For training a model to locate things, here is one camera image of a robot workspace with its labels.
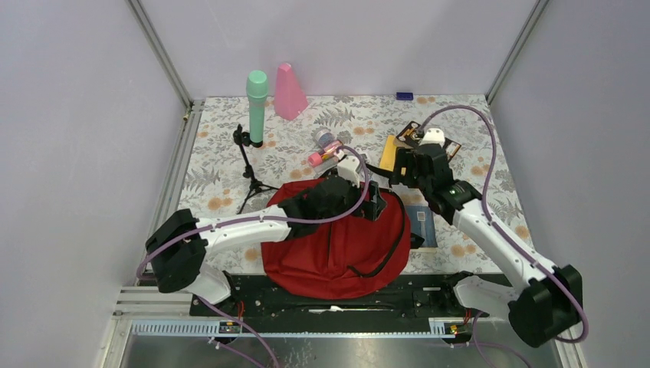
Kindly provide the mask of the red backpack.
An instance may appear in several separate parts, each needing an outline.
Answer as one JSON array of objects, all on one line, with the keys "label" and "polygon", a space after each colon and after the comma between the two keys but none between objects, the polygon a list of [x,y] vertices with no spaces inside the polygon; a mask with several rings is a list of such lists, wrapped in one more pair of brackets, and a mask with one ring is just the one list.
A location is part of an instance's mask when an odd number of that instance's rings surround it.
[{"label": "red backpack", "polygon": [[375,221],[349,216],[303,238],[262,243],[266,275],[292,294],[327,300],[366,296],[394,281],[409,260],[411,224],[394,192],[380,194],[387,206]]}]

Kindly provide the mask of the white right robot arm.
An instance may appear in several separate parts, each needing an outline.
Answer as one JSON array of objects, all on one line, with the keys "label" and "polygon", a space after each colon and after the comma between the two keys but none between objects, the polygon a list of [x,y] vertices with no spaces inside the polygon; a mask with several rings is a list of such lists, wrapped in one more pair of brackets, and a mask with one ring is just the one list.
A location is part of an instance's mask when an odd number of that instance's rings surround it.
[{"label": "white right robot arm", "polygon": [[531,347],[558,339],[576,325],[583,331],[572,342],[587,338],[581,274],[572,265],[557,267],[518,239],[491,210],[486,194],[454,177],[440,145],[399,147],[389,181],[419,190],[429,208],[475,242],[510,283],[467,276],[441,292],[439,303],[446,314],[458,316],[471,308],[506,319]]}]

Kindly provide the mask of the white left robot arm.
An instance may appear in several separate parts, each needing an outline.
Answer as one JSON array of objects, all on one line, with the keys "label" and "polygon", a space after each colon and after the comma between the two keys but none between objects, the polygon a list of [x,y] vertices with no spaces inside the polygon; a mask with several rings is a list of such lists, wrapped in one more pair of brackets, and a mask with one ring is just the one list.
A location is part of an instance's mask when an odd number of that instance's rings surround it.
[{"label": "white left robot arm", "polygon": [[325,224],[349,216],[379,218],[387,202],[376,182],[355,186],[338,176],[282,199],[266,209],[222,219],[201,220],[189,209],[174,212],[146,241],[145,262],[162,294],[188,291],[230,314],[238,295],[223,271],[207,260],[215,253],[252,243],[279,243],[312,235]]}]

